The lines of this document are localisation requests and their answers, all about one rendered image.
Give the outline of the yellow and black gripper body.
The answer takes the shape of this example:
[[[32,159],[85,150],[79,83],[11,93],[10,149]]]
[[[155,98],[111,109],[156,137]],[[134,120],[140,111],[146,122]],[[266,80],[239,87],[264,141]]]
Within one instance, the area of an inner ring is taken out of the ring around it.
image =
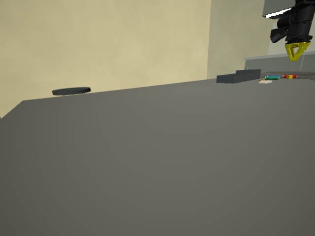
[[[297,36],[285,38],[286,44],[311,42],[310,40],[313,38],[313,36],[309,35],[311,25],[312,21],[306,21],[304,24],[300,22]]]

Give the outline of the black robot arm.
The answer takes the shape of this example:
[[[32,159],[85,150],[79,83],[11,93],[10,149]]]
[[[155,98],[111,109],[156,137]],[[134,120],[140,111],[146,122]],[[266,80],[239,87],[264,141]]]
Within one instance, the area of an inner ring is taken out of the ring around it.
[[[315,0],[295,0],[295,2],[294,7],[281,14],[277,22],[278,29],[271,30],[270,39],[273,43],[285,36],[286,38],[297,36],[300,22],[304,24],[306,21],[313,20]]]

